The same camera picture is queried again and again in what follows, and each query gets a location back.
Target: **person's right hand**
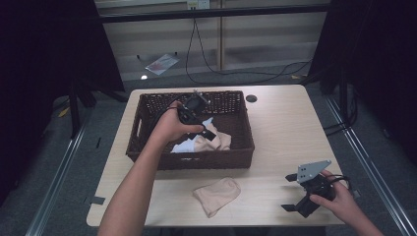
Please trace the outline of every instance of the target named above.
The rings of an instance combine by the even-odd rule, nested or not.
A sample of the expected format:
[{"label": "person's right hand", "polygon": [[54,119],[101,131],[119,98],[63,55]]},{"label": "person's right hand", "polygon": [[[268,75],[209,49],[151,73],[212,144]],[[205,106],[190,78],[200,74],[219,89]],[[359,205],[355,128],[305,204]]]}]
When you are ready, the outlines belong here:
[{"label": "person's right hand", "polygon": [[174,101],[159,118],[149,139],[157,139],[159,143],[168,144],[187,133],[199,133],[204,129],[203,125],[184,125],[178,119],[177,107],[181,102]]},{"label": "person's right hand", "polygon": [[[329,180],[335,178],[327,170],[322,171],[322,174]],[[355,224],[355,222],[358,219],[360,220],[360,218],[365,216],[365,214],[356,205],[352,195],[344,185],[342,185],[340,182],[334,182],[332,185],[336,194],[336,197],[333,201],[329,201],[318,195],[311,195],[310,200],[317,205],[328,208],[337,218],[343,222],[350,225]]]}]

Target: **cable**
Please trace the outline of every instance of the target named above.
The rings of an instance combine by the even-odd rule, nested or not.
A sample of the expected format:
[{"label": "cable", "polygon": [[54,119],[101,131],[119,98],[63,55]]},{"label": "cable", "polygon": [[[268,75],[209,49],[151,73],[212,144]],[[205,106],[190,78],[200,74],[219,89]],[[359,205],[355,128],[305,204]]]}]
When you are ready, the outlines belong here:
[{"label": "cable", "polygon": [[326,187],[326,186],[330,186],[331,184],[333,184],[335,182],[338,182],[340,180],[344,180],[346,182],[346,184],[347,184],[347,189],[349,190],[349,192],[352,192],[352,184],[350,183],[350,178],[349,177],[347,177],[345,175],[338,175],[338,174],[329,175],[329,176],[325,176],[325,177],[326,177],[326,179],[328,177],[335,177],[335,178],[332,179],[332,180],[329,180],[327,183],[324,183],[324,184],[321,184],[319,186],[316,186],[314,188],[314,190],[319,190],[320,188],[323,188],[323,187]]},{"label": "cable", "polygon": [[[272,76],[272,77],[271,77],[271,78],[264,79],[264,80],[255,81],[255,82],[248,82],[248,83],[205,83],[205,82],[197,82],[197,81],[195,81],[195,80],[191,77],[191,75],[189,74],[189,72],[188,72],[188,59],[189,59],[189,55],[190,55],[190,50],[191,50],[191,45],[192,45],[192,42],[193,42],[194,33],[195,33],[195,31],[196,31],[196,30],[197,30],[197,35],[198,35],[198,37],[199,37],[200,48],[201,48],[201,51],[202,51],[202,54],[203,54],[203,59],[205,60],[206,66],[207,66],[207,67],[208,67],[208,68],[209,68],[209,69],[210,69],[213,73],[216,73],[216,74],[219,74],[219,75],[222,75],[222,76],[236,75],[236,74],[253,74],[253,75],[266,75],[266,76]],[[313,59],[311,59],[311,60],[309,60],[309,61],[307,61],[307,62],[295,62],[295,63],[288,64],[288,65],[286,65],[286,66],[282,69],[282,71],[281,71],[280,73],[278,73],[278,74],[275,74],[275,73],[264,73],[264,72],[230,72],[230,73],[222,73],[222,72],[217,72],[217,71],[215,71],[215,70],[213,70],[213,69],[211,68],[211,66],[209,65],[209,63],[208,63],[208,61],[207,61],[207,59],[206,59],[206,54],[205,54],[205,51],[204,51],[204,48],[203,48],[202,38],[200,37],[199,27],[198,27],[198,25],[197,25],[197,21],[196,21],[196,19],[194,19],[193,31],[192,31],[192,33],[191,33],[190,44],[189,44],[188,51],[187,51],[187,57],[186,57],[185,70],[186,70],[186,73],[187,73],[188,78],[189,78],[192,82],[194,82],[194,83],[196,83],[196,84],[201,84],[201,85],[211,85],[211,86],[215,86],[215,85],[227,85],[227,86],[251,85],[251,84],[257,84],[257,83],[267,82],[267,81],[270,81],[270,80],[272,80],[272,79],[278,78],[278,77],[280,77],[280,76],[287,76],[287,75],[292,75],[292,74],[294,74],[294,73],[297,73],[297,72],[301,71],[304,67],[306,67],[308,64],[310,64],[310,63],[312,62],[312,60],[313,60]],[[293,72],[290,72],[290,73],[285,73],[285,74],[284,74],[285,70],[286,70],[288,67],[290,67],[290,66],[292,66],[292,65],[295,65],[295,64],[304,64],[304,65],[302,65],[299,69],[297,69],[297,70],[295,70],[295,71],[293,71]]]},{"label": "cable", "polygon": [[358,119],[358,100],[357,100],[357,91],[356,90],[353,91],[353,96],[352,96],[352,100],[351,100],[351,103],[350,103],[350,113],[351,114],[350,114],[347,121],[341,122],[341,123],[338,123],[338,124],[335,124],[335,125],[331,125],[331,126],[328,126],[328,127],[324,127],[323,128],[324,130],[328,130],[328,129],[332,129],[332,128],[335,128],[335,127],[338,127],[338,126],[344,126],[344,127],[340,128],[336,131],[333,131],[331,133],[327,133],[326,136],[329,137],[329,136],[334,135],[334,134],[336,134],[340,131],[345,131],[347,129],[350,129],[355,124],[356,120]]},{"label": "cable", "polygon": [[[362,32],[363,32],[363,29],[364,29],[364,27],[365,27],[365,23],[366,23],[366,19],[369,17],[369,15],[370,15],[370,12],[371,12],[371,8],[372,8],[372,6],[373,6],[373,4],[374,4],[374,0],[371,0],[371,2],[369,3],[369,5],[368,5],[368,9],[367,9],[367,11],[366,11],[366,14],[365,14],[365,16],[364,16],[364,19],[362,20],[362,23],[361,23],[361,26],[360,26],[360,29],[359,29],[359,32],[358,32],[358,34],[357,34],[357,37],[356,37],[356,40],[355,40],[355,38],[354,37],[352,37],[352,38],[350,38],[349,39],[349,41],[347,42],[347,45],[350,45],[351,43],[353,43],[353,49],[351,50],[351,56],[350,57],[352,57],[352,55],[353,55],[353,53],[356,51],[356,49],[357,49],[357,47],[358,47],[358,43],[359,43],[359,39],[358,38],[360,38],[360,36],[361,36],[361,34],[362,34]],[[341,57],[342,58],[345,58],[345,61],[347,61],[347,62],[349,62],[349,60],[348,59],[346,59],[346,54],[347,54],[347,48],[348,48],[348,46],[346,46],[343,50],[342,50],[342,52],[341,52]],[[351,119],[351,117],[349,117],[349,119],[348,119],[348,121],[347,121],[347,123],[346,122],[342,122],[342,123],[339,123],[339,124],[336,124],[336,125],[332,125],[332,126],[329,126],[329,127],[325,127],[324,129],[326,130],[326,129],[331,129],[331,128],[334,128],[334,127],[337,127],[337,126],[346,126],[346,125],[348,125],[349,127],[343,127],[343,128],[341,128],[341,129],[339,129],[339,130],[336,130],[336,131],[334,131],[334,132],[331,132],[331,133],[328,133],[328,134],[326,134],[326,136],[331,136],[331,135],[334,135],[334,134],[336,134],[336,133],[338,133],[338,132],[340,132],[340,131],[344,131],[344,130],[347,130],[347,129],[349,129],[349,128],[351,128],[352,127],[352,125],[356,122],[356,120],[357,120],[357,115],[358,115],[358,111],[357,111],[357,98],[356,98],[356,92],[354,93],[354,99],[355,99],[355,112],[353,112],[353,114],[352,114],[352,119],[353,119],[353,121],[350,121],[350,119]]]}]

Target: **wicker basket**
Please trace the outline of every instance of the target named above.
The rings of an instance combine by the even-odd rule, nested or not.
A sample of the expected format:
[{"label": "wicker basket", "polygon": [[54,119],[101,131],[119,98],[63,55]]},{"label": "wicker basket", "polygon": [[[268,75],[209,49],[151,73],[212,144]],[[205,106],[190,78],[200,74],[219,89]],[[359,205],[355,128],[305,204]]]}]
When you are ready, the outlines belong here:
[{"label": "wicker basket", "polygon": [[[135,161],[149,137],[150,124],[160,109],[183,93],[142,94],[136,111],[132,134],[126,154]],[[231,136],[230,150],[170,153],[173,147],[187,139],[184,136],[168,144],[162,153],[159,170],[171,169],[234,169],[249,168],[255,149],[251,127],[242,91],[208,91],[203,96],[210,105],[199,115],[200,120],[213,117],[213,125],[219,132]]]}]

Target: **basket handle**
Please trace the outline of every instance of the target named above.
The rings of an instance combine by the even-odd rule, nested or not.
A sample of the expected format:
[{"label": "basket handle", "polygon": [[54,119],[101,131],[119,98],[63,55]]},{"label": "basket handle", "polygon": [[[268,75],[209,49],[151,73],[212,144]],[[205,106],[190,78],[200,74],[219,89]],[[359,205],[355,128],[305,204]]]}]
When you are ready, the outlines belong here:
[{"label": "basket handle", "polygon": [[181,161],[199,161],[200,159],[198,157],[183,157],[180,158]]},{"label": "basket handle", "polygon": [[138,112],[138,115],[135,119],[135,123],[134,123],[134,126],[133,126],[133,130],[132,130],[132,132],[134,132],[134,134],[135,134],[135,137],[137,137],[137,138],[139,138],[139,133],[141,131],[142,120],[143,120],[142,113]]}]

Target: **table top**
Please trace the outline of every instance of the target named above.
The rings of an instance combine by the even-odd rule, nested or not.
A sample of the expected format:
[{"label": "table top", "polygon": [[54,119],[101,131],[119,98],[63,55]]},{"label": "table top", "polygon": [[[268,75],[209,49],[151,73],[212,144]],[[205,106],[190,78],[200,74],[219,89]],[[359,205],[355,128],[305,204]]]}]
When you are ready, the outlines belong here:
[{"label": "table top", "polygon": [[[249,169],[165,170],[154,181],[146,226],[321,226],[342,224],[329,210],[319,207],[308,218],[287,212],[281,205],[297,204],[305,195],[285,176],[298,165],[331,160],[327,170],[341,174],[328,139],[302,86],[255,86],[198,88],[199,91],[242,90],[255,95],[246,101],[255,151]],[[142,93],[191,92],[193,88],[138,89],[131,93],[95,195],[103,205],[91,205],[87,223],[98,226],[123,178],[132,167],[125,154],[136,108]],[[192,191],[224,178],[241,187],[237,199],[216,216],[207,218]]]}]

